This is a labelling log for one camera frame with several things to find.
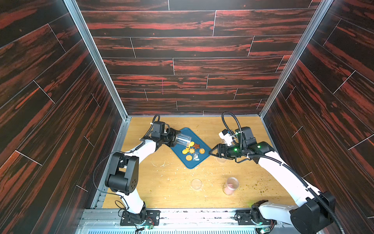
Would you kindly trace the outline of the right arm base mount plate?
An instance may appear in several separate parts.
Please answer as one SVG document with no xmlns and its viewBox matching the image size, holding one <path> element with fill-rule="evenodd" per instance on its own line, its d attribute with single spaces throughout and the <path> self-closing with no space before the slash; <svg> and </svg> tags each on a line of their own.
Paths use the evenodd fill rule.
<svg viewBox="0 0 374 234">
<path fill-rule="evenodd" d="M 265 219 L 257 208 L 250 210 L 237 210 L 234 219 L 239 225 L 274 226 L 277 224 L 275 220 Z"/>
</svg>

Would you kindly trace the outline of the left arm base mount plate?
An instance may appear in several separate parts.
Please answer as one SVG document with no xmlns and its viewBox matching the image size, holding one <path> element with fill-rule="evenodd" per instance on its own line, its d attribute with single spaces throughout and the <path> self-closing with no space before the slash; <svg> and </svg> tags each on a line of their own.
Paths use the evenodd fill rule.
<svg viewBox="0 0 374 234">
<path fill-rule="evenodd" d="M 160 210 L 141 211 L 139 214 L 133 214 L 123 211 L 120 226 L 158 226 L 160 222 Z"/>
</svg>

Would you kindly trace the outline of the clear jar with yellow cookies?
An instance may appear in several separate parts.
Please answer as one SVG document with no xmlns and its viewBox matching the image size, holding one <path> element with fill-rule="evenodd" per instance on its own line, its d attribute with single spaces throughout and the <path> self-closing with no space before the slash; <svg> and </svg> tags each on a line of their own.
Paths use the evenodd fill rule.
<svg viewBox="0 0 374 234">
<path fill-rule="evenodd" d="M 184 147 L 190 147 L 192 142 L 192 137 L 179 133 L 176 135 L 175 143 L 182 145 Z"/>
</svg>

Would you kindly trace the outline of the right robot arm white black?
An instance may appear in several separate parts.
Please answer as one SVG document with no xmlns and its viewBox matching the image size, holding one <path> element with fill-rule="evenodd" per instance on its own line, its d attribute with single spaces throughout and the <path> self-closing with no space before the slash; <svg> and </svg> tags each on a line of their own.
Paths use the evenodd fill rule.
<svg viewBox="0 0 374 234">
<path fill-rule="evenodd" d="M 217 144 L 209 154 L 227 160 L 244 157 L 254 161 L 268 171 L 295 202 L 294 206 L 258 202 L 254 204 L 258 217 L 293 225 L 301 234 L 316 234 L 332 223 L 341 234 L 345 232 L 335 214 L 335 197 L 329 192 L 321 192 L 302 178 L 268 143 L 263 141 L 243 149 L 237 145 Z"/>
</svg>

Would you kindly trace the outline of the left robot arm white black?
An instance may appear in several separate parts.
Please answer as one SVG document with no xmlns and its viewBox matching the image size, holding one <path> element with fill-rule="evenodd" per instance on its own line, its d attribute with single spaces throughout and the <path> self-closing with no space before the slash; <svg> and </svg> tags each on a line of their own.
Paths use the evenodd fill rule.
<svg viewBox="0 0 374 234">
<path fill-rule="evenodd" d="M 169 127 L 168 124 L 155 121 L 140 139 L 141 143 L 138 146 L 130 151 L 116 152 L 112 155 L 105 186 L 121 197 L 128 213 L 142 216 L 146 210 L 146 204 L 136 190 L 140 163 L 162 145 L 169 148 L 176 146 L 181 134 L 181 131 Z"/>
</svg>

